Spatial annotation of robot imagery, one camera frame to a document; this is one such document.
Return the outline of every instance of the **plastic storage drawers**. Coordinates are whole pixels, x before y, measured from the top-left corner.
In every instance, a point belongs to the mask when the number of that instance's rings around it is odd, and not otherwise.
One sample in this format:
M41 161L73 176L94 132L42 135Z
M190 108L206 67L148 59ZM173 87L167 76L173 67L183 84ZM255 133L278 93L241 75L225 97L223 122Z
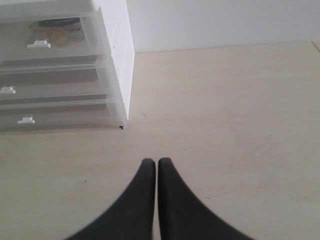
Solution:
M0 23L0 131L127 123L101 9Z

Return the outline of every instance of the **tile floor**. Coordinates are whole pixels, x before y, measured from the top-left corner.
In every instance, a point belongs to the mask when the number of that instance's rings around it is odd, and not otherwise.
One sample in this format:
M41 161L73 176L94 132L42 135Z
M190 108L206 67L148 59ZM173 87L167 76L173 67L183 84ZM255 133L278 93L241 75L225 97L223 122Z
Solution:
M319 238L312 43L138 54L130 117L123 131L2 134L0 239L66 238L119 196L142 158L167 156L211 210L257 240Z

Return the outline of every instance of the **white drawer handle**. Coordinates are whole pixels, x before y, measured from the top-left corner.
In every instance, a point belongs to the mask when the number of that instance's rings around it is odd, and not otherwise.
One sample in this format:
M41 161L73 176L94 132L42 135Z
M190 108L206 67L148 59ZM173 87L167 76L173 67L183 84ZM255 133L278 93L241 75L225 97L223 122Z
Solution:
M35 124L36 121L33 119L32 116L27 116L27 117L24 117L22 118L21 121L18 121L18 124L21 125L21 124Z
M26 46L28 49L49 49L51 48L51 44L48 43L48 40L34 41L34 44L29 44Z
M4 86L0 90L0 95L2 94L16 94L16 90L13 86Z

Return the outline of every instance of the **beige floor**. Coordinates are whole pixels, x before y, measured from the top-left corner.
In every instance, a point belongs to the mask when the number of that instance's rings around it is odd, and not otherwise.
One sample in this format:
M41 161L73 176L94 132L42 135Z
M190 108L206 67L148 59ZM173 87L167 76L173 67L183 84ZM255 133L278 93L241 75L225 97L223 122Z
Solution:
M0 239L63 239L116 199L142 158L170 156L241 231L316 240L319 143L309 42L138 54L126 130L0 136Z

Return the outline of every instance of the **clear plastic drawer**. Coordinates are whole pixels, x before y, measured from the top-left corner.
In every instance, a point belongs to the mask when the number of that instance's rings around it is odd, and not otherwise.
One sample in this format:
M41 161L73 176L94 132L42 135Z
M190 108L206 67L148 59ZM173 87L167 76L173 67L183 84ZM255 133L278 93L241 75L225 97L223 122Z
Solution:
M11 61L103 53L100 15L0 23L0 69Z
M105 68L0 75L0 106L106 99Z
M107 104L0 110L0 130L115 125Z

